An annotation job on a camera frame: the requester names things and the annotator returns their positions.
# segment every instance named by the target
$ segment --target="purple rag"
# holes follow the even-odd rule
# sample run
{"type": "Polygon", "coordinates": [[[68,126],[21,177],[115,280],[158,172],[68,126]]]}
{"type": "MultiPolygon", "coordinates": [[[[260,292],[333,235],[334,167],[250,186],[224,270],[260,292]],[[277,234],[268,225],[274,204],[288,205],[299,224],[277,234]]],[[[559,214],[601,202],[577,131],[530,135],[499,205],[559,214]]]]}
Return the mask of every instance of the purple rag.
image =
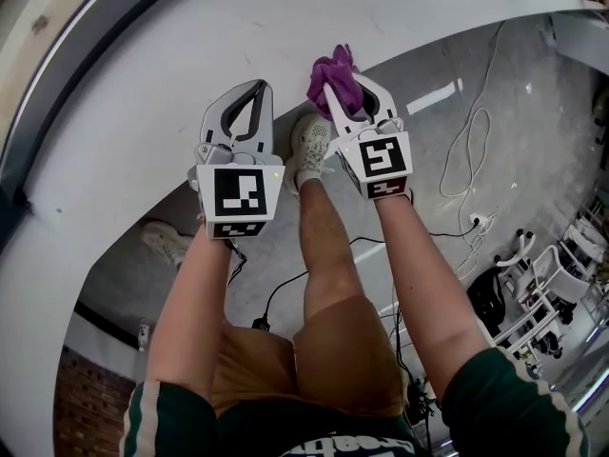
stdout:
{"type": "Polygon", "coordinates": [[[311,85],[306,96],[323,118],[332,120],[324,95],[324,83],[330,84],[349,112],[356,113],[362,107],[363,91],[353,78],[353,71],[357,71],[357,68],[353,66],[353,55],[348,44],[337,46],[331,58],[323,56],[313,63],[311,85]]]}

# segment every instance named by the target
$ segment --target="shoe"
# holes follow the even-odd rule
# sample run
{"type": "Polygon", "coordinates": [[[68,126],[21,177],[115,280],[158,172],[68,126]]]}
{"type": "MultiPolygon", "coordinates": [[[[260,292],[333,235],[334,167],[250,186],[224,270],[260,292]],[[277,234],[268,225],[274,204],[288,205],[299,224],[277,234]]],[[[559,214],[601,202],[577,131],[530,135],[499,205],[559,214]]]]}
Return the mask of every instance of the shoe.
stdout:
{"type": "Polygon", "coordinates": [[[330,137],[330,122],[317,113],[309,113],[296,123],[290,137],[292,157],[285,162],[284,174],[285,186],[292,194],[298,196],[300,185],[307,179],[322,177],[330,137]]]}
{"type": "Polygon", "coordinates": [[[178,267],[187,255],[192,237],[180,235],[170,224],[153,221],[142,227],[142,242],[163,256],[170,265],[178,267]]]}

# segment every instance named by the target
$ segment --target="shorts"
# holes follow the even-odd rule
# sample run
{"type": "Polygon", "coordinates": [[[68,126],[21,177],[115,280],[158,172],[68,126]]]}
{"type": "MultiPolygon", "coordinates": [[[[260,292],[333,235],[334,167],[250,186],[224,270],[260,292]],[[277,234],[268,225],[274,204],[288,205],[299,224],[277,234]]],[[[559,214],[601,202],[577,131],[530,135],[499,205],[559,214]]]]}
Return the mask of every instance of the shorts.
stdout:
{"type": "Polygon", "coordinates": [[[357,416],[401,415],[405,382],[372,304],[353,296],[307,320],[294,343],[225,325],[211,404],[294,399],[357,416]]]}

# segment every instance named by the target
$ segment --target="shirt sleeve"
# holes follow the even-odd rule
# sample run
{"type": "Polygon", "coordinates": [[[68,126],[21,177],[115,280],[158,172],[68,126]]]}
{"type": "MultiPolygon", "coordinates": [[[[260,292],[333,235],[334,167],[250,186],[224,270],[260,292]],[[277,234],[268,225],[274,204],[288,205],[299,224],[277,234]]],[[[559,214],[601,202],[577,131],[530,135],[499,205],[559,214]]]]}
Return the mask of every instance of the shirt sleeve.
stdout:
{"type": "Polygon", "coordinates": [[[461,457],[589,452],[583,426],[562,395],[501,348],[479,353],[459,370],[444,394],[442,418],[461,457]]]}
{"type": "Polygon", "coordinates": [[[120,455],[216,455],[218,433],[211,405],[198,394],[168,383],[138,385],[125,413],[120,455]]]}

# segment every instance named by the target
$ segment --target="t-shirt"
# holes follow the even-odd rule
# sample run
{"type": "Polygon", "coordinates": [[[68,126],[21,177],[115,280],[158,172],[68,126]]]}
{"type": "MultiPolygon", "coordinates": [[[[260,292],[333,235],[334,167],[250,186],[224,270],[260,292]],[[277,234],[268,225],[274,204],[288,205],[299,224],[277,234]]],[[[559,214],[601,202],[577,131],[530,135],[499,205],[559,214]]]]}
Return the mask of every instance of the t-shirt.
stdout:
{"type": "MultiPolygon", "coordinates": [[[[587,456],[577,415],[506,351],[490,348],[455,375],[442,418],[461,456],[587,456]]],[[[133,392],[121,450],[126,457],[429,455],[402,416],[352,416],[302,401],[242,402],[216,419],[202,397],[167,383],[133,392]]]]}

